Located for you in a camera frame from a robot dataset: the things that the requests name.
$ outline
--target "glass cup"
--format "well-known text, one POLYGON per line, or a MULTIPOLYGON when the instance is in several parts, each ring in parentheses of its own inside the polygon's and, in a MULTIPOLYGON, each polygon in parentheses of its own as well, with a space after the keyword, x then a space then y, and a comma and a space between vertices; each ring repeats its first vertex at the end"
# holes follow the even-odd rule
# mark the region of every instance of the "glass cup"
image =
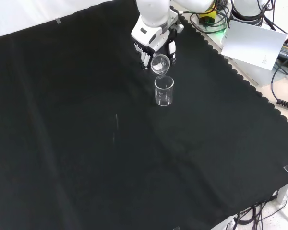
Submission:
POLYGON ((152 71, 159 75, 165 75, 171 65, 169 58, 163 54, 157 54, 151 61, 152 71))
POLYGON ((155 99, 160 106, 170 105, 173 101, 174 80, 170 76, 161 75, 155 80, 155 99))

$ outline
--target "black tablecloth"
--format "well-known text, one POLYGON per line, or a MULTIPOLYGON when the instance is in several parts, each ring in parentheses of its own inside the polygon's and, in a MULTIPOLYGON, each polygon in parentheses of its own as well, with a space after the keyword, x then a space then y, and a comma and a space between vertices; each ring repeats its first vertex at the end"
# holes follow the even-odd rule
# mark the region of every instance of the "black tablecloth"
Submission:
POLYGON ((115 0, 0 38, 0 230, 208 230, 288 183, 288 123, 195 29, 154 102, 115 0))

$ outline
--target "white paper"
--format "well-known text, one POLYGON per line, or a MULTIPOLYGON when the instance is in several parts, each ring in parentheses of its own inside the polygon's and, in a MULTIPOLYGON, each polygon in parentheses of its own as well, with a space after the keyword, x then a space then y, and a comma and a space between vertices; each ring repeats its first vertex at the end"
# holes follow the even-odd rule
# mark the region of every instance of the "white paper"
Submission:
POLYGON ((286 34, 237 21, 222 40, 222 55, 268 70, 273 68, 286 34))

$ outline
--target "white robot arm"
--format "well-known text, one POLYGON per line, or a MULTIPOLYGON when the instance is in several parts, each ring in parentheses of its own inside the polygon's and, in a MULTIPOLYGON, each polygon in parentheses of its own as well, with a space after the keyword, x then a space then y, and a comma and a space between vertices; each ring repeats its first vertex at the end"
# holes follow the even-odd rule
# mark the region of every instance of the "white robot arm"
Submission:
MULTIPOLYGON (((197 13, 211 9, 216 0, 174 0, 182 7, 197 13)), ((141 54, 141 66, 150 67, 154 54, 165 47, 171 64, 176 61, 174 39, 183 30, 178 14, 170 9, 170 0, 136 0, 140 17, 131 35, 136 51, 141 54)), ((239 13, 255 16, 261 12, 257 0, 235 0, 239 13)))

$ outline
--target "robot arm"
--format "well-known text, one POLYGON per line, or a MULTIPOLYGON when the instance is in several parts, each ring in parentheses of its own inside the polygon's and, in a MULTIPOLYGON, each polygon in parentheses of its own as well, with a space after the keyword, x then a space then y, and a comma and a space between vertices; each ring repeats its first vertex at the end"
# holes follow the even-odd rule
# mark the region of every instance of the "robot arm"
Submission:
MULTIPOLYGON (((154 54, 165 47, 172 64, 176 61, 176 33, 183 30, 178 14, 170 9, 170 0, 136 0, 140 17, 131 35, 136 51, 141 54, 141 66, 150 67, 154 54)), ((205 12, 215 0, 175 0, 181 6, 194 11, 205 12)))

